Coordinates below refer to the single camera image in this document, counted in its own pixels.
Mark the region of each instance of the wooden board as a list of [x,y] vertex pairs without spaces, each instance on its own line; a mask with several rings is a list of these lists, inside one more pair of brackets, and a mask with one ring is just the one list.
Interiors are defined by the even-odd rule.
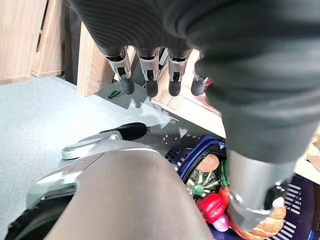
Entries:
[[31,78],[46,2],[0,1],[0,85]]
[[[132,46],[127,52],[132,64],[136,52]],[[96,93],[111,84],[113,79],[119,80],[83,23],[78,61],[77,92],[82,96]]]
[[189,56],[185,74],[182,78],[181,92],[178,96],[171,96],[168,91],[169,73],[168,65],[158,80],[158,95],[151,102],[163,109],[184,118],[216,135],[226,137],[225,128],[218,110],[204,101],[204,95],[193,96],[191,84],[194,79],[195,62],[199,52],[193,50]]
[[64,1],[49,0],[42,34],[32,67],[35,77],[60,75],[64,59]]

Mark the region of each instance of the red bell pepper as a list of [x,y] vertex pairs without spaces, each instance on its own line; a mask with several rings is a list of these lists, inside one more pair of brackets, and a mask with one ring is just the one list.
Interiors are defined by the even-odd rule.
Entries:
[[195,201],[203,218],[210,224],[213,224],[224,213],[227,206],[222,202],[217,193],[211,193],[204,198],[198,198]]

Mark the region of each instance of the toy vegetable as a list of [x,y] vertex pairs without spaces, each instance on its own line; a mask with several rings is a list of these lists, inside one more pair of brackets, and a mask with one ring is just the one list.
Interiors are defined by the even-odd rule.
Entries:
[[225,187],[221,186],[219,189],[219,195],[222,199],[222,203],[225,206],[228,206],[229,205],[229,188],[228,187],[225,188]]
[[203,218],[210,224],[217,221],[226,209],[222,199],[217,193],[211,193],[204,198],[198,198],[195,201]]
[[282,229],[285,216],[286,208],[284,206],[277,207],[270,216],[250,232],[242,230],[232,219],[230,219],[230,224],[232,229],[245,240],[264,240],[276,235]]
[[229,229],[229,219],[224,213],[212,224],[219,232],[225,232]]
[[196,169],[200,172],[209,173],[216,170],[219,166],[219,159],[216,155],[210,153],[200,162]]
[[228,178],[228,168],[227,162],[224,160],[219,166],[219,176],[221,187],[219,189],[219,195],[225,206],[229,204],[229,178]]

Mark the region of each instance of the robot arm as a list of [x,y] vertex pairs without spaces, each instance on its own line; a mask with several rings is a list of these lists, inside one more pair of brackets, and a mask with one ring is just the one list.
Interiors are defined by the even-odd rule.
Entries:
[[[188,50],[200,50],[196,74],[215,80],[207,96],[227,136],[234,221],[250,230],[281,204],[320,119],[319,1],[70,2],[111,65],[125,59],[125,46],[138,49],[145,80],[155,81],[148,82],[151,97],[154,55],[139,49],[170,49],[172,95],[179,94]],[[133,86],[126,66],[115,72]]]

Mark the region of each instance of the wooden shelf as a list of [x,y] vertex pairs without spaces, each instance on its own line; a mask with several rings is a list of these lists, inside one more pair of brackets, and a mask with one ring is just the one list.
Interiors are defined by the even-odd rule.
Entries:
[[218,110],[205,102],[205,95],[193,96],[191,85],[194,79],[195,62],[199,51],[193,50],[189,56],[185,73],[182,78],[181,92],[178,96],[171,96],[168,91],[168,65],[158,80],[158,95],[151,102],[183,119],[186,119],[220,137],[225,138],[225,128]]

